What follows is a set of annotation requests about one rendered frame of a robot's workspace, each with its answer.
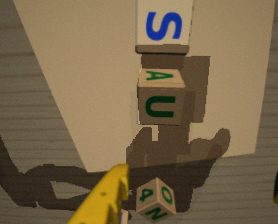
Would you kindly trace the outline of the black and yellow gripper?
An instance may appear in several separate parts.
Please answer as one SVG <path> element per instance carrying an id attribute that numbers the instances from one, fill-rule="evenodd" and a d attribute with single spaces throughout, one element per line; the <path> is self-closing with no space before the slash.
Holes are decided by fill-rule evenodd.
<path id="1" fill-rule="evenodd" d="M 130 167 L 113 166 L 96 184 L 66 224 L 120 224 L 122 200 L 128 200 Z M 278 172 L 273 202 L 278 204 Z"/>

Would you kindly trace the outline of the tan block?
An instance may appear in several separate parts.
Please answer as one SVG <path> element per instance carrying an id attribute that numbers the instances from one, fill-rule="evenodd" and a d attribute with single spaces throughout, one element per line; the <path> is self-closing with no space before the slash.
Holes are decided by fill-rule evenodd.
<path id="1" fill-rule="evenodd" d="M 187 55 L 195 0 L 135 0 L 135 52 Z"/>
<path id="2" fill-rule="evenodd" d="M 136 83 L 136 123 L 181 124 L 185 89 L 177 69 L 139 69 Z"/>
<path id="3" fill-rule="evenodd" d="M 128 224 L 128 211 L 121 209 L 121 219 L 120 224 Z"/>
<path id="4" fill-rule="evenodd" d="M 173 190 L 159 178 L 138 187 L 136 212 L 153 224 L 175 215 Z"/>

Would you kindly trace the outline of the tan flat mat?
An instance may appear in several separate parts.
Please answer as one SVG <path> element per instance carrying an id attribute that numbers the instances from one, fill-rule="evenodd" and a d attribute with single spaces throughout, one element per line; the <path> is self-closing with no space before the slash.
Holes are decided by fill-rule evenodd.
<path id="1" fill-rule="evenodd" d="M 195 0 L 187 55 L 135 52 L 135 0 L 13 0 L 88 173 L 255 152 L 275 0 Z M 138 125 L 139 69 L 177 69 L 180 125 Z"/>

